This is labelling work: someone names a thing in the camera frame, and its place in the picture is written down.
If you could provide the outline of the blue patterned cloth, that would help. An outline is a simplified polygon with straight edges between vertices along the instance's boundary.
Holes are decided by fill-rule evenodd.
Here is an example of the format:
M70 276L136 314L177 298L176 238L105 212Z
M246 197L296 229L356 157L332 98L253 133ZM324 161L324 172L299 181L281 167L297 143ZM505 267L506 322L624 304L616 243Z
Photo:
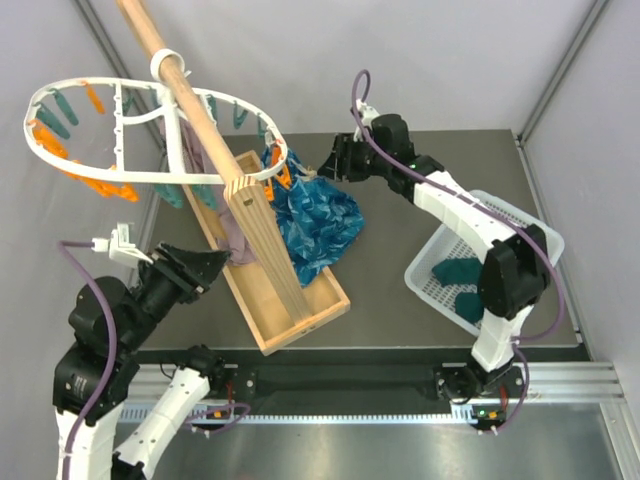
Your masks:
M355 199L303 167L293 150L282 170L265 181L264 192L303 287L335 264L365 226Z

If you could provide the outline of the white round clip hanger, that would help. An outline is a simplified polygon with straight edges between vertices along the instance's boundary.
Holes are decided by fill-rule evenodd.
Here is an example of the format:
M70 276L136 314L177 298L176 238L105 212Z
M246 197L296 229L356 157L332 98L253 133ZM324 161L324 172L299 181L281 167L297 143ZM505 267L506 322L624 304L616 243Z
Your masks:
M103 197L138 200L136 185L211 186L261 184L282 175L289 149L274 120L254 104L211 89L195 88L183 107L158 76L160 63L176 57L163 49L151 60L151 80L82 76L59 80L30 98L22 122L26 144L40 160ZM207 148L196 167L184 154L183 128L217 128L217 106L238 118L257 119L265 146L277 155L245 172L222 140Z

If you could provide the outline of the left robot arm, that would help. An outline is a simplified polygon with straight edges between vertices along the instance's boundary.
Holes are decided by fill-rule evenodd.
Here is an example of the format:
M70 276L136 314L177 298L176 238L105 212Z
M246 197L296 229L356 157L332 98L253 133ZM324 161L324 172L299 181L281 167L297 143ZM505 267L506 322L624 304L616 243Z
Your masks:
M139 348L177 304L206 293L229 259L224 250L189 251L160 243L137 263L129 288L113 276L92 277L59 248L85 280L68 322L74 342L54 370L60 479L150 479L194 407L226 387L224 360L196 345L176 364L160 399L130 437L114 443L129 388L140 370Z

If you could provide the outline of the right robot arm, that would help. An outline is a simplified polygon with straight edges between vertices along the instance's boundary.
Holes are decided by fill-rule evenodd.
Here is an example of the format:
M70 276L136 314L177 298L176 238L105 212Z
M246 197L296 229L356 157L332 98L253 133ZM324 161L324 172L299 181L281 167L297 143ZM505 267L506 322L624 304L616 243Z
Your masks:
M550 283L553 267L545 231L535 224L522 228L500 216L437 160L418 154L398 114L380 115L354 133L336 134L318 172L348 182L381 177L471 248L481 263L475 283L483 309L480 333L466 365L445 377L441 387L460 403L492 394L513 364L524 321Z

